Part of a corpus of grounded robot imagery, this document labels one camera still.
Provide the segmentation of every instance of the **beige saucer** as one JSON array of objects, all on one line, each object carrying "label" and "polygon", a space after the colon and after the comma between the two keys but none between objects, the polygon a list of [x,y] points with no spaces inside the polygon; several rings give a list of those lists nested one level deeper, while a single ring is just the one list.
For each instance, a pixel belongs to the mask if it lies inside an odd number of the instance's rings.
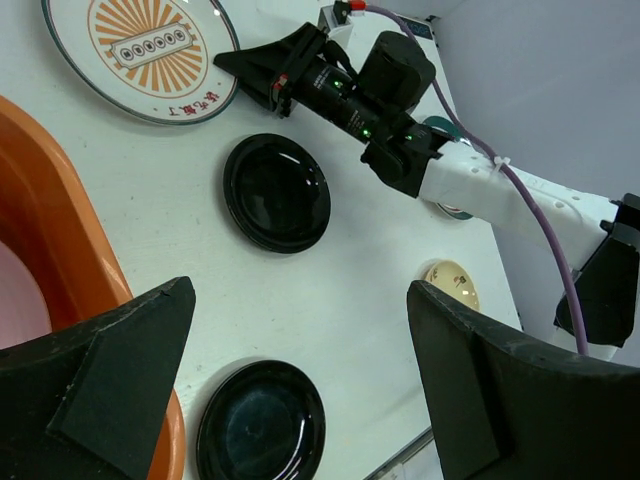
[{"label": "beige saucer", "polygon": [[424,279],[467,307],[480,311],[480,301],[469,274],[451,260],[436,263]]}]

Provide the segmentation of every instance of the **orange plastic tub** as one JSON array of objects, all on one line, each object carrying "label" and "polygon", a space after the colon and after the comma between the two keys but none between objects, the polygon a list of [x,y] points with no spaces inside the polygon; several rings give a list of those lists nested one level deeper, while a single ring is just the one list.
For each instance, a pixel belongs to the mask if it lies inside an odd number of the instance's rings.
[{"label": "orange plastic tub", "polygon": [[[80,179],[62,148],[0,97],[0,241],[27,266],[60,330],[132,298]],[[149,480],[180,480],[182,411],[172,393]]]}]

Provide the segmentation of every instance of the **white table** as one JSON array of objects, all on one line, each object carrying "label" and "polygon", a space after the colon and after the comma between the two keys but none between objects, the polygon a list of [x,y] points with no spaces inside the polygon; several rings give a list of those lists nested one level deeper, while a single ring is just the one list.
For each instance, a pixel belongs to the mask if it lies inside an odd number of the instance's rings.
[{"label": "white table", "polygon": [[[275,1],[224,2],[241,46],[277,40],[317,19],[316,0],[277,0],[277,16],[255,8]],[[133,292],[179,275],[195,286],[197,307],[176,381],[189,436],[185,479],[197,477],[193,434],[202,409],[220,372],[239,360],[284,360],[314,381],[327,415],[319,480],[363,478],[419,435],[429,418],[405,296],[433,259],[464,265],[482,311],[518,327],[491,227],[448,220],[385,187],[360,163],[363,146],[321,118],[299,107],[294,118],[279,120],[239,94],[221,117],[200,126],[142,123],[66,65],[40,2],[3,6],[0,92],[42,123],[74,162]],[[395,26],[373,15],[355,24],[349,54],[359,68],[377,34]],[[423,46],[448,92],[435,46]],[[430,90],[416,117],[442,113]],[[227,154],[262,132],[304,146],[329,183],[329,228],[298,255],[254,247],[222,201]]]}]

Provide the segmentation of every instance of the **robotic arm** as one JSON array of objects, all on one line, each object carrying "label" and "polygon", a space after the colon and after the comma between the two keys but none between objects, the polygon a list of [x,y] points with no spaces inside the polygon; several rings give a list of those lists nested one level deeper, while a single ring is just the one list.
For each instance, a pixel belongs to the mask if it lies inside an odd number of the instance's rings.
[{"label": "robotic arm", "polygon": [[[236,76],[263,107],[288,117],[299,102],[365,144],[362,162],[389,187],[453,205],[548,248],[528,207],[492,161],[407,113],[436,71],[404,35],[383,32],[359,73],[344,50],[309,23],[278,42],[218,55],[214,63]],[[640,198],[627,194],[611,202],[513,170],[546,214],[576,272],[592,355],[610,359],[633,330]],[[611,278],[617,279],[614,286]],[[555,322],[554,343],[575,351],[564,299]]]}]

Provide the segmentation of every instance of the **black plate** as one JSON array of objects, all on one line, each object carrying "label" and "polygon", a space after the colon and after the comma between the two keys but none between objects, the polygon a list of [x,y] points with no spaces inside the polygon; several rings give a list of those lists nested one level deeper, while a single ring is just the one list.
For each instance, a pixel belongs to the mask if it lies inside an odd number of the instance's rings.
[{"label": "black plate", "polygon": [[306,250],[329,224],[331,197],[320,167],[279,135],[252,136],[231,152],[224,196],[245,235],[274,252]]},{"label": "black plate", "polygon": [[201,480],[311,480],[325,439],[320,395],[283,362],[229,377],[205,410],[196,443]]}]

